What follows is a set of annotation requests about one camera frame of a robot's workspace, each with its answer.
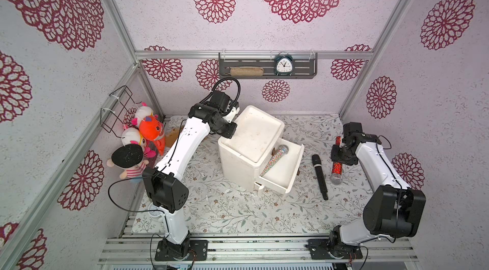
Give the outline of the grey wall shelf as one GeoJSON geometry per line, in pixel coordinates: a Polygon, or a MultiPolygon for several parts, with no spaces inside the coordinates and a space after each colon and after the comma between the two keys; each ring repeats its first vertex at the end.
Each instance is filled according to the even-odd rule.
{"type": "Polygon", "coordinates": [[[308,53],[271,52],[262,57],[259,56],[229,56],[219,54],[218,67],[221,78],[231,77],[230,68],[237,66],[255,66],[264,69],[262,77],[236,77],[237,79],[313,79],[317,74],[318,54],[308,53]],[[293,58],[294,71],[288,76],[276,76],[274,73],[275,57],[288,54],[293,58]]]}

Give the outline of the white three-drawer cabinet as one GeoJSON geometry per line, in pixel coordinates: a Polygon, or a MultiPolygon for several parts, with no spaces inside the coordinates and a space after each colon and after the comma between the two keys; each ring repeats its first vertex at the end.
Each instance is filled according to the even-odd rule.
{"type": "Polygon", "coordinates": [[[239,114],[235,123],[238,127],[233,137],[218,140],[222,171],[226,179],[253,192],[285,123],[252,105],[239,114]]]}

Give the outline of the orange fish plush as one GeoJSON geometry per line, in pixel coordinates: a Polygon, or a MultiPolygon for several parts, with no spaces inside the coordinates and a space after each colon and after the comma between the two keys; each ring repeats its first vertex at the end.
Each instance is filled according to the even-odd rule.
{"type": "Polygon", "coordinates": [[[166,147],[166,136],[163,124],[154,116],[146,116],[140,122],[139,130],[144,138],[154,143],[159,154],[163,155],[166,147]]]}

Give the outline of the pink white plush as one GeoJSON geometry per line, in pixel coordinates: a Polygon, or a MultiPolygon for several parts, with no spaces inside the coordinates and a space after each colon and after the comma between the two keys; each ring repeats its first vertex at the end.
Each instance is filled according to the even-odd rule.
{"type": "Polygon", "coordinates": [[[141,122],[149,116],[154,116],[154,111],[144,102],[141,103],[134,114],[134,118],[131,120],[131,124],[136,127],[140,127],[141,122]]]}
{"type": "Polygon", "coordinates": [[[156,156],[156,152],[148,146],[144,136],[134,127],[125,129],[122,133],[121,140],[124,146],[129,144],[140,145],[143,148],[143,153],[146,158],[154,158],[156,156]]]}

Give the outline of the floral table mat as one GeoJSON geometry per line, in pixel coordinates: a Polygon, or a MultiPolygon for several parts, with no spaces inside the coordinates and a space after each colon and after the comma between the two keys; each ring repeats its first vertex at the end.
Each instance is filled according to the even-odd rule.
{"type": "Polygon", "coordinates": [[[184,174],[190,191],[183,207],[183,223],[192,233],[205,234],[315,234],[361,217],[372,196],[360,166],[346,167],[339,185],[327,184],[323,199],[311,157],[320,156],[330,175],[331,146],[343,132],[338,116],[282,116],[284,139],[304,145],[299,173],[288,195],[271,189],[257,194],[224,177],[218,138],[210,135],[198,147],[184,174]]]}

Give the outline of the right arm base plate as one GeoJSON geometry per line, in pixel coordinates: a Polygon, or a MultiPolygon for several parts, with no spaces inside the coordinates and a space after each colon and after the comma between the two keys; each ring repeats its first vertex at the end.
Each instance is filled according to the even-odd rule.
{"type": "Polygon", "coordinates": [[[306,244],[310,256],[313,260],[326,259],[361,259],[363,258],[360,247],[345,245],[339,240],[328,238],[309,239],[306,244]]]}

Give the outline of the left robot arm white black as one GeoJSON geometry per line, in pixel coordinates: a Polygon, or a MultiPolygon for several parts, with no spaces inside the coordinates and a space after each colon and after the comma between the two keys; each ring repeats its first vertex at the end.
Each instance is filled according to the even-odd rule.
{"type": "Polygon", "coordinates": [[[154,169],[146,169],[143,173],[146,194],[155,209],[164,215],[168,242],[181,245],[188,237],[183,207],[189,189],[183,184],[183,176],[189,161],[210,133],[232,138],[237,128],[233,119],[238,113],[237,104],[233,104],[228,113],[220,113],[219,109],[209,105],[195,104],[168,153],[154,169]]]}

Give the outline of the white drawer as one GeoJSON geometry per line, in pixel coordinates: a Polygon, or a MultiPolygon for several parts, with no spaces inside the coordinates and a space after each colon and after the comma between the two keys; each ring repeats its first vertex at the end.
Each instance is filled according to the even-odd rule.
{"type": "Polygon", "coordinates": [[[258,196],[261,196],[265,189],[269,189],[285,199],[292,190],[303,158],[304,145],[279,138],[273,150],[275,151],[280,145],[286,145],[289,148],[289,153],[284,155],[264,177],[259,175],[256,178],[253,191],[258,196]]]}

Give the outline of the teal alarm clock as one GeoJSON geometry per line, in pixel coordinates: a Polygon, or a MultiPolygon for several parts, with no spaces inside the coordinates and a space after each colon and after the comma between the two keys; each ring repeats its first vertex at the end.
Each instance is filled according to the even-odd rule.
{"type": "Polygon", "coordinates": [[[277,55],[275,57],[274,73],[276,76],[288,76],[294,71],[293,58],[288,55],[277,55]]]}

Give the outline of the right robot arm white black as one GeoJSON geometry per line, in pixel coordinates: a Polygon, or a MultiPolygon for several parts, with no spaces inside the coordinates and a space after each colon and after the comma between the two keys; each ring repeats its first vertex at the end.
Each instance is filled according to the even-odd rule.
{"type": "Polygon", "coordinates": [[[363,132],[359,122],[349,122],[343,126],[342,144],[332,148],[331,160],[347,166],[359,164],[373,191],[360,219],[334,228],[342,245],[357,247],[376,238],[395,240],[417,234],[426,197],[402,179],[379,136],[363,132]]]}

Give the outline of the red glitter microphone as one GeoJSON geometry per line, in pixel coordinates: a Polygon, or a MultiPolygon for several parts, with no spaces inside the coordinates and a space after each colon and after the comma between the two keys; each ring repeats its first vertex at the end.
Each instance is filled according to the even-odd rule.
{"type": "Polygon", "coordinates": [[[341,146],[341,136],[336,137],[335,144],[332,146],[331,150],[331,160],[333,162],[332,172],[330,180],[331,182],[338,186],[343,181],[343,165],[338,160],[338,152],[341,146]]]}

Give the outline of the black-haired doll striped shirt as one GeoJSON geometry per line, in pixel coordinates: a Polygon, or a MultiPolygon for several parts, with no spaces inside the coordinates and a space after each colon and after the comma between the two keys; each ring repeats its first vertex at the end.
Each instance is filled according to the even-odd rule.
{"type": "Polygon", "coordinates": [[[121,180],[141,177],[148,164],[143,147],[137,144],[119,147],[106,162],[109,168],[117,166],[123,169],[119,175],[121,180]]]}

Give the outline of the pink white plush upper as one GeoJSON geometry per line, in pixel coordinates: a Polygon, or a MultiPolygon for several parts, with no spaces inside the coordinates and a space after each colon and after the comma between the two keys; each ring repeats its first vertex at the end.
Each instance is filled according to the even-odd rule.
{"type": "Polygon", "coordinates": [[[154,111],[144,102],[141,103],[134,114],[134,118],[131,120],[131,124],[136,127],[140,127],[141,122],[149,116],[154,116],[154,111]]]}

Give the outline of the silver glitter microphone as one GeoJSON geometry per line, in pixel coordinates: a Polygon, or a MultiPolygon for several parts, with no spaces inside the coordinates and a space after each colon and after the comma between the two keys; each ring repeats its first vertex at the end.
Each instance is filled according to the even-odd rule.
{"type": "Polygon", "coordinates": [[[272,158],[269,160],[266,167],[264,168],[264,170],[260,174],[260,177],[264,177],[265,174],[270,169],[272,169],[284,155],[286,155],[288,153],[289,153],[289,148],[286,145],[280,145],[277,149],[275,149],[275,151],[273,152],[272,158]]]}

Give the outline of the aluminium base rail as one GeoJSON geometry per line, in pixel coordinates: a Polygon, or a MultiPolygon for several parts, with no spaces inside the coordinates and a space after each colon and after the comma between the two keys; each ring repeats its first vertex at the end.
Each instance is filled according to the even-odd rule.
{"type": "MultiPolygon", "coordinates": [[[[107,239],[99,265],[117,264],[158,264],[156,255],[163,253],[159,248],[159,238],[143,235],[139,238],[107,239]]],[[[324,250],[327,236],[285,235],[285,236],[224,236],[196,234],[190,238],[191,251],[199,261],[216,263],[252,262],[313,262],[331,258],[324,250]]],[[[417,262],[418,257],[408,239],[391,243],[377,239],[362,244],[360,252],[348,253],[342,262],[417,262]]]]}

